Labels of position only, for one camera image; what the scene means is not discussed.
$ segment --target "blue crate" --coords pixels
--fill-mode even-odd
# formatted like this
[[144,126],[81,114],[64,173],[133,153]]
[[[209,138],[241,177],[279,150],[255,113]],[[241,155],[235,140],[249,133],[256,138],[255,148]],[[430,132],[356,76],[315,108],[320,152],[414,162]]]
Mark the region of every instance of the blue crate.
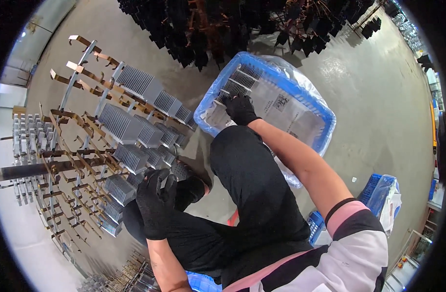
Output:
[[313,244],[316,242],[319,237],[320,232],[325,227],[325,222],[319,211],[314,211],[309,214],[307,219],[307,223],[309,225],[310,233],[309,233],[309,243]]
[[374,191],[375,187],[377,186],[377,183],[379,182],[379,179],[382,177],[382,174],[373,173],[372,176],[369,178],[369,181],[366,184],[366,187],[361,192],[361,194],[358,196],[358,200],[363,203],[364,205],[367,205],[369,202],[369,199],[371,199],[372,192]]
[[221,292],[223,290],[222,285],[215,284],[212,277],[186,271],[189,285],[193,291],[197,292]]
[[261,69],[263,71],[263,75],[261,77],[262,79],[270,80],[286,93],[295,97],[314,114],[322,118],[325,126],[324,128],[320,129],[320,132],[314,139],[312,148],[317,153],[324,150],[325,146],[330,141],[331,133],[335,128],[335,124],[337,121],[335,114],[333,114],[330,108],[328,108],[324,103],[313,97],[306,90],[306,88],[301,87],[299,84],[289,79],[285,73],[281,72],[281,70],[277,71],[277,68],[273,65],[248,52],[239,52],[223,68],[223,70],[218,75],[218,78],[210,86],[199,106],[195,110],[194,120],[202,128],[202,130],[211,134],[213,137],[215,137],[220,132],[220,130],[211,127],[206,122],[204,122],[201,115],[212,106],[212,102],[218,97],[220,89],[223,88],[223,86],[228,81],[228,78],[241,63],[250,64],[257,69]]
[[431,201],[434,198],[434,189],[436,188],[437,180],[433,179],[430,183],[430,189],[429,189],[429,198],[428,200]]
[[[371,178],[369,178],[369,181],[367,182],[366,187],[361,192],[361,194],[358,196],[358,200],[361,203],[363,203],[364,205],[366,205],[366,207],[368,207],[371,210],[371,212],[377,217],[380,216],[381,210],[384,207],[385,199],[387,198],[387,195],[389,194],[389,189],[387,189],[387,188],[389,187],[389,185],[391,186],[396,181],[395,177],[387,175],[383,179],[381,189],[377,190],[374,193],[374,191],[376,190],[376,187],[382,177],[383,177],[383,175],[373,173]],[[396,189],[398,192],[400,192],[398,182],[396,183]]]

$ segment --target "qr code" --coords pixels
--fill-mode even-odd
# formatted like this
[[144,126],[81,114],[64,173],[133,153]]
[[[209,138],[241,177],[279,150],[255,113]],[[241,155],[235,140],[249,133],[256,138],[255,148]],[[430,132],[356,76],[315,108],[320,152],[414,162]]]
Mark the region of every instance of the qr code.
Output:
[[295,133],[293,133],[292,131],[289,132],[289,134],[293,137],[295,137],[296,139],[298,139],[298,135],[296,135]]
[[273,103],[273,107],[278,109],[280,112],[283,112],[283,110],[285,109],[285,105],[290,101],[290,99],[291,98],[279,94],[277,99]]

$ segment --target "black glove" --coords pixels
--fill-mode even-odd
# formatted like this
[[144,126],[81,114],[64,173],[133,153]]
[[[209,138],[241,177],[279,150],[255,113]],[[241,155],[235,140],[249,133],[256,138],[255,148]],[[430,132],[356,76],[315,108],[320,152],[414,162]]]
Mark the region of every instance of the black glove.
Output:
[[226,106],[226,113],[239,126],[247,126],[253,120],[261,119],[255,115],[251,98],[247,95],[231,92],[223,103]]
[[[167,178],[165,187],[161,182]],[[145,237],[161,240],[167,237],[171,212],[176,197],[176,177],[169,169],[155,170],[146,174],[137,188],[136,202],[145,225]]]

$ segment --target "shirt sleeve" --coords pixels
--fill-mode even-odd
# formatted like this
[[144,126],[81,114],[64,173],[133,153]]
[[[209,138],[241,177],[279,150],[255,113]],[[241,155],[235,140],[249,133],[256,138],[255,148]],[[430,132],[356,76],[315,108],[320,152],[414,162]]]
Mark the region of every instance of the shirt sleeve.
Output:
[[336,272],[342,275],[348,291],[381,291],[389,255],[379,219],[355,199],[338,203],[325,219],[333,242],[325,258],[330,264],[322,265],[321,260],[319,267],[323,266],[328,275],[333,272],[333,262],[342,266]]

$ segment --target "gray floor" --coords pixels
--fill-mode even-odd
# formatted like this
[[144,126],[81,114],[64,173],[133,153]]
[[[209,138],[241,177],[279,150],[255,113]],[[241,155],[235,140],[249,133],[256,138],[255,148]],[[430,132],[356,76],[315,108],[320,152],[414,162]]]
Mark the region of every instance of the gray floor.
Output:
[[[343,178],[354,196],[359,195],[374,172],[398,178],[403,204],[389,238],[392,261],[406,240],[407,229],[418,227],[427,202],[434,158],[427,80],[398,29],[386,15],[379,14],[382,27],[372,38],[359,38],[345,27],[320,55],[312,53],[305,58],[302,52],[291,55],[286,48],[273,51],[274,36],[255,38],[250,51],[282,55],[317,87],[337,116],[325,160]],[[41,59],[28,93],[29,114],[39,112],[40,102],[45,110],[57,108],[60,103],[65,85],[52,81],[49,71],[53,68],[58,74],[69,77],[72,71],[65,64],[77,62],[84,49],[76,42],[69,46],[69,35],[96,39],[102,53],[155,75],[165,90],[192,109],[197,107],[219,73],[212,61],[201,73],[197,68],[182,69],[165,49],[159,50],[149,40],[147,31],[142,31],[129,15],[121,12],[116,0],[80,0]],[[109,77],[111,69],[105,68],[105,64],[97,63],[91,56],[86,68],[97,75],[103,71]],[[95,85],[87,77],[82,79]],[[79,114],[92,113],[96,104],[95,96],[74,88],[67,108]],[[63,127],[69,147],[76,149],[79,143],[72,141],[81,132],[77,132],[74,125]],[[182,154],[209,171],[207,158],[211,139],[198,129]],[[236,207],[218,178],[210,175],[214,180],[212,192],[189,207],[188,212],[226,223]],[[357,178],[356,182],[352,182],[353,177]],[[302,214],[307,217],[315,208],[308,193],[305,189],[293,192]],[[144,250],[127,231],[122,231],[117,238],[104,234],[101,240],[91,232],[78,232],[88,237],[89,246],[76,240],[83,251],[76,253],[77,262],[87,272],[112,273],[121,269],[133,248]]]

